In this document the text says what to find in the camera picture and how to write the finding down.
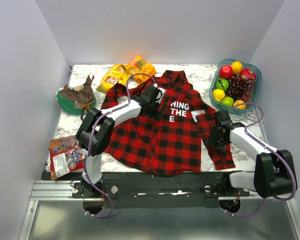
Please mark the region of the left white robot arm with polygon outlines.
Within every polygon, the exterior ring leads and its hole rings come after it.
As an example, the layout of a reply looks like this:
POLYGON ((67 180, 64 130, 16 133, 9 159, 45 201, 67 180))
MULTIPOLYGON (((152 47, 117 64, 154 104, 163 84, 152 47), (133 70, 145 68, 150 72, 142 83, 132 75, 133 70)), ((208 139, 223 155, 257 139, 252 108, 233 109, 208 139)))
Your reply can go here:
POLYGON ((98 110, 90 109, 82 118, 76 133, 79 147, 87 155, 83 163, 82 178, 86 183, 83 191, 91 198, 97 197, 101 191, 102 179, 101 158, 107 149, 114 128, 138 116, 157 119, 159 107, 166 94, 164 88, 156 83, 146 86, 140 95, 128 95, 128 99, 114 107, 98 110))

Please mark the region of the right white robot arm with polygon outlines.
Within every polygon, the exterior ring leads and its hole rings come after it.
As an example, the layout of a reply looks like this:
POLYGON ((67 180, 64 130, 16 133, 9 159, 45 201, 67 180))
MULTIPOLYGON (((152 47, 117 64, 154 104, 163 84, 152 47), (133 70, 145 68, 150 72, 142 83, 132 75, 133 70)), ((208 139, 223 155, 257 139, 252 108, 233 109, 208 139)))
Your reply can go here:
POLYGON ((220 191, 231 196, 238 189, 256 192, 262 198, 278 198, 290 194, 294 197, 298 185, 292 154, 288 150, 278 150, 248 131, 241 122, 233 122, 227 110, 214 114, 216 126, 210 132, 205 146, 225 151, 227 145, 234 144, 255 162, 254 171, 233 171, 225 173, 220 183, 220 191))

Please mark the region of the red black plaid shirt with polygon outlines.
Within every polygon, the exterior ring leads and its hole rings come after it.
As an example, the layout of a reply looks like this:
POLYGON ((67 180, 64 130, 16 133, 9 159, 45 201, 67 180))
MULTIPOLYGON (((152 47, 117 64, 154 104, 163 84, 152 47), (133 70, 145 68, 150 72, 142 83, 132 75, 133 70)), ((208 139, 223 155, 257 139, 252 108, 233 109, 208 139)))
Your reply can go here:
POLYGON ((206 104, 184 71, 154 77, 166 90, 160 120, 129 119, 112 132, 106 153, 124 165, 158 176, 201 170, 202 144, 215 128, 215 110, 206 104))

